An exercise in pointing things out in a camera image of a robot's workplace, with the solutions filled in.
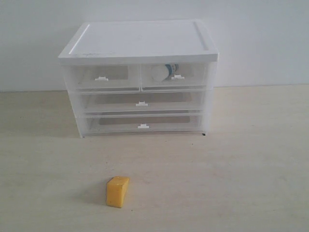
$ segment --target white lid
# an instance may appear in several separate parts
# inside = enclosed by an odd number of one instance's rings
[[[216,61],[218,51],[199,20],[92,22],[59,58],[63,64],[176,63]]]

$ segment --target yellow foam block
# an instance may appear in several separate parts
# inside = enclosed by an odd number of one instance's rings
[[[106,204],[121,208],[124,203],[129,177],[115,176],[106,184]]]

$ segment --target plastic drawer organizer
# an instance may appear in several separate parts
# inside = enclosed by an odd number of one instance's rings
[[[207,133],[218,54],[199,20],[84,23],[59,55],[81,137]]]

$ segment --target drawer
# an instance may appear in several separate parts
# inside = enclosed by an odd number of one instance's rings
[[[63,70],[68,91],[140,91],[139,65],[66,66]]]
[[[141,65],[143,91],[212,88],[211,63]]]
[[[162,110],[203,110],[210,92],[70,94],[76,113]]]
[[[77,118],[81,135],[139,131],[199,131],[202,116]]]

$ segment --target white drawer pull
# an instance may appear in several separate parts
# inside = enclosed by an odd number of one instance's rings
[[[139,103],[137,103],[136,106],[148,106],[148,103],[145,103],[143,101],[139,101]]]
[[[139,126],[137,126],[138,129],[147,129],[149,128],[149,126],[147,126],[147,124],[140,124]]]
[[[95,81],[108,81],[108,78],[106,78],[106,76],[99,76]]]
[[[184,80],[184,76],[175,74],[174,76],[172,76],[172,80]]]

